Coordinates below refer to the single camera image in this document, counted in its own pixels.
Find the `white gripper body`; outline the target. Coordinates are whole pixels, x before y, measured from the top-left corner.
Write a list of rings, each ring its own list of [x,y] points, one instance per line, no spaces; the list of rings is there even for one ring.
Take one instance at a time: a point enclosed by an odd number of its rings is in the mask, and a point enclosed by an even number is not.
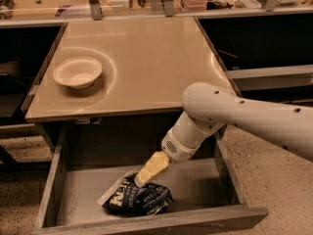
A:
[[[173,163],[188,161],[200,146],[189,148],[181,143],[174,135],[173,129],[169,129],[161,141],[163,152]]]

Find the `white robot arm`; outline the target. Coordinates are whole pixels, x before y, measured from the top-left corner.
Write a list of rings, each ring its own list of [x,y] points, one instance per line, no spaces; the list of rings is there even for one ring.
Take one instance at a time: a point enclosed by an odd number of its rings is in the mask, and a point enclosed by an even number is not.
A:
[[[313,109],[249,100],[209,83],[188,86],[183,113],[161,141],[161,150],[141,168],[134,182],[143,187],[170,163],[189,160],[223,125],[236,126],[308,161],[313,160]]]

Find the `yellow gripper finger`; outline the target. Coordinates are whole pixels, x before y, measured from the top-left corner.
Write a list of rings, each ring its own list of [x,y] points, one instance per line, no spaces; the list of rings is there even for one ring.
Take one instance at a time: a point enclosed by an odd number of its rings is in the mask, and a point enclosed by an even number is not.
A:
[[[169,157],[164,152],[155,152],[134,178],[137,187],[143,187],[168,169]]]

